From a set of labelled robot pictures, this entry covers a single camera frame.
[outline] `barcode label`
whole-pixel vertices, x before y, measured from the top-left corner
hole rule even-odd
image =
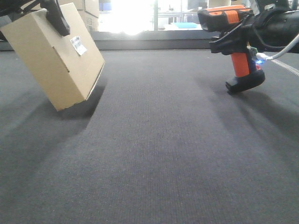
[[[86,47],[83,46],[79,36],[71,38],[71,43],[80,56],[87,51]]]

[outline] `white cable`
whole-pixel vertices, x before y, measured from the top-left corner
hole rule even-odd
[[[277,54],[273,56],[268,56],[264,53],[257,53],[256,57],[259,60],[264,60],[264,61],[269,61],[269,60],[274,60],[276,58],[281,57],[285,53],[287,53],[290,49],[292,49],[297,43],[299,42],[299,34],[285,47],[282,49],[282,51],[278,52]]]
[[[292,67],[292,66],[290,66],[290,65],[288,65],[284,62],[281,62],[279,60],[272,60],[272,62],[279,65],[280,67],[290,71],[291,73],[295,74],[296,76],[299,76],[299,70],[298,69],[296,69],[296,68],[294,68],[294,67]]]

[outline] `cardboard box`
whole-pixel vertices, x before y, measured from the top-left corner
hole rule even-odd
[[[58,111],[88,99],[105,63],[74,4],[61,9],[71,27],[64,37],[46,19],[45,9],[1,28]]]
[[[32,3],[33,0],[27,4],[25,4],[22,8],[28,6]],[[87,13],[99,17],[100,15],[100,7],[99,7],[99,0],[58,0],[59,5],[65,5],[68,3],[74,3],[77,10],[86,11]],[[32,8],[33,10],[40,10],[40,5]]]
[[[85,11],[78,11],[89,32],[99,30],[99,19]]]

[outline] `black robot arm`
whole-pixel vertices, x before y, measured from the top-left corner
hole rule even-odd
[[[32,0],[0,0],[0,16],[9,15],[11,13],[17,13],[23,16],[30,13],[34,6],[40,4],[41,8],[47,9],[46,18],[60,35],[66,36],[70,34],[70,26],[62,14],[57,0],[35,0],[24,9],[21,8],[30,1]]]
[[[288,0],[252,0],[250,8],[242,5],[203,9],[198,12],[202,28],[219,31],[210,42],[212,53],[231,55],[235,77],[226,82],[231,92],[240,92],[264,82],[262,52],[299,53],[299,11]]]

